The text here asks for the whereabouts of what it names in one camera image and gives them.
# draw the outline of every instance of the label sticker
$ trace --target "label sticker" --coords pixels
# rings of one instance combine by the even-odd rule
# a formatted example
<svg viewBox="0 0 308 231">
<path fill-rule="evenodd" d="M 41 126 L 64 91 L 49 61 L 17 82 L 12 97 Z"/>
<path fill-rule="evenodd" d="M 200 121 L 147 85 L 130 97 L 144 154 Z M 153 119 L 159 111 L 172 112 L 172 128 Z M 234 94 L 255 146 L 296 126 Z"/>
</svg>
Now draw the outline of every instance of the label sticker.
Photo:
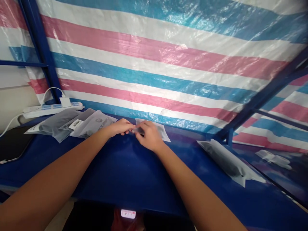
<svg viewBox="0 0 308 231">
<path fill-rule="evenodd" d="M 82 123 L 82 120 L 76 119 L 68 128 L 75 130 Z"/>
<path fill-rule="evenodd" d="M 46 120 L 40 122 L 39 124 L 35 125 L 32 128 L 29 128 L 27 132 L 39 132 L 39 126 L 44 123 Z"/>
<path fill-rule="evenodd" d="M 135 219 L 136 211 L 121 210 L 121 216 L 129 219 Z"/>
</svg>

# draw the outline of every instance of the gray plastic bag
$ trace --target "gray plastic bag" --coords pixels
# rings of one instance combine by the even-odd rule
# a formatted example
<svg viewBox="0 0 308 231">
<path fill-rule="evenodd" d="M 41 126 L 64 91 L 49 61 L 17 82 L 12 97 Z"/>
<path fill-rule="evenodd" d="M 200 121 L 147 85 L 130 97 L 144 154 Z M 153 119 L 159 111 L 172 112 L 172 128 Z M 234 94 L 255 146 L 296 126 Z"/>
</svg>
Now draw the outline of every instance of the gray plastic bag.
<svg viewBox="0 0 308 231">
<path fill-rule="evenodd" d="M 197 141 L 206 153 L 231 177 L 232 180 L 245 187 L 246 180 L 265 183 L 265 179 L 255 173 L 243 161 L 237 158 L 218 141 Z"/>
<path fill-rule="evenodd" d="M 84 122 L 87 118 L 89 118 L 94 112 L 95 110 L 88 108 L 80 115 L 78 115 L 76 118 L 70 120 L 69 122 L 61 126 L 59 129 L 68 130 L 72 132 L 77 128 L 77 126 L 81 125 L 81 123 Z"/>
<path fill-rule="evenodd" d="M 116 118 L 105 115 L 100 110 L 97 110 L 82 122 L 70 136 L 88 138 L 103 127 L 113 124 L 117 121 Z"/>
<path fill-rule="evenodd" d="M 59 128 L 80 114 L 80 111 L 76 111 L 73 108 L 68 108 L 28 129 L 25 134 L 51 135 L 59 143 L 61 143 L 66 137 L 69 136 L 71 131 L 60 130 Z"/>
<path fill-rule="evenodd" d="M 144 119 L 139 119 L 139 118 L 136 118 L 135 120 L 136 120 L 136 125 L 140 124 L 142 121 L 145 121 Z M 152 122 L 152 123 L 155 124 L 157 131 L 161 136 L 161 139 L 163 141 L 171 142 L 166 133 L 165 126 L 162 124 L 156 123 L 156 122 Z M 141 127 L 135 128 L 135 131 L 139 132 L 141 135 L 144 135 L 144 130 Z"/>
</svg>

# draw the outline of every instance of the smartphone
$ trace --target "smartphone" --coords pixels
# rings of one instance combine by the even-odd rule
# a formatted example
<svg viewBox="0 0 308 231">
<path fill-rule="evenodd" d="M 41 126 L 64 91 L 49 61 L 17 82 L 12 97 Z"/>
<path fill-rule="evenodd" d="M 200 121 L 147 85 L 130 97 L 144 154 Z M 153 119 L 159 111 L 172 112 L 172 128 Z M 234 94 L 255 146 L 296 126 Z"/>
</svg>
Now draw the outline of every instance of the smartphone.
<svg viewBox="0 0 308 231">
<path fill-rule="evenodd" d="M 17 160 L 27 149 L 35 134 L 24 134 L 33 126 L 17 127 L 0 138 L 0 164 Z"/>
</svg>

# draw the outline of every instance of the white power strip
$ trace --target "white power strip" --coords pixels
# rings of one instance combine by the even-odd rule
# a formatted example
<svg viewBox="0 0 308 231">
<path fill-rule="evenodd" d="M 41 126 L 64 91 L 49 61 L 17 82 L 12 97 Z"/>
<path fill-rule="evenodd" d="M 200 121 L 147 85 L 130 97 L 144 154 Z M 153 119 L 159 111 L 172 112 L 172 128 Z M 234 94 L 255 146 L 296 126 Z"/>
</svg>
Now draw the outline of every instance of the white power strip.
<svg viewBox="0 0 308 231">
<path fill-rule="evenodd" d="M 76 111 L 84 109 L 84 106 L 80 102 L 71 103 L 70 107 L 62 107 L 62 104 L 52 104 L 43 106 L 27 107 L 23 110 L 23 116 L 26 119 L 35 118 L 40 116 L 57 114 L 65 109 L 74 108 Z"/>
</svg>

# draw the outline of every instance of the pink stripe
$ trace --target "pink stripe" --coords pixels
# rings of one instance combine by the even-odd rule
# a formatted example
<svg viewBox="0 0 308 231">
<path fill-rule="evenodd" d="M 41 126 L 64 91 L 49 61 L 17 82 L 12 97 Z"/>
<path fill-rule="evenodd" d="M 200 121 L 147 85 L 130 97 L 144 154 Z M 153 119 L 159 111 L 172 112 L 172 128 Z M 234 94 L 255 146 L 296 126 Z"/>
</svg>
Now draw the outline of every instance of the pink stripe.
<svg viewBox="0 0 308 231">
<path fill-rule="evenodd" d="M 264 58 L 224 56 L 129 34 L 80 26 L 43 15 L 42 19 L 47 29 L 46 34 L 50 38 L 202 71 L 270 80 L 287 64 Z"/>
<path fill-rule="evenodd" d="M 0 27 L 28 30 L 19 4 L 14 0 L 0 0 Z"/>
<path fill-rule="evenodd" d="M 308 82 L 308 75 L 302 76 L 296 80 L 293 80 L 290 85 L 294 86 L 303 86 L 306 82 Z"/>
<path fill-rule="evenodd" d="M 43 94 L 48 89 L 46 79 L 30 79 L 28 84 L 34 89 L 35 94 Z"/>
<path fill-rule="evenodd" d="M 223 110 L 220 108 L 207 108 L 193 104 L 182 103 L 179 101 L 151 96 L 127 90 L 119 90 L 104 87 L 101 85 L 80 82 L 76 80 L 60 79 L 63 90 L 73 90 L 90 94 L 118 98 L 135 103 L 142 103 L 156 107 L 163 107 L 171 111 L 184 112 L 199 116 L 209 116 L 230 122 L 237 113 Z"/>
<path fill-rule="evenodd" d="M 258 119 L 250 117 L 245 123 L 242 124 L 243 127 L 248 128 L 253 125 Z"/>
<path fill-rule="evenodd" d="M 277 107 L 272 109 L 273 112 L 277 112 L 286 115 L 292 119 L 300 122 L 308 123 L 308 108 L 301 105 L 291 103 L 288 101 L 282 101 Z"/>
<path fill-rule="evenodd" d="M 249 143 L 251 145 L 260 145 L 270 149 L 276 149 L 288 152 L 308 153 L 308 150 L 306 149 L 291 147 L 280 143 L 271 143 L 268 141 L 266 137 L 252 135 L 244 132 L 241 132 L 237 136 L 234 136 L 233 140 L 238 142 Z"/>
</svg>

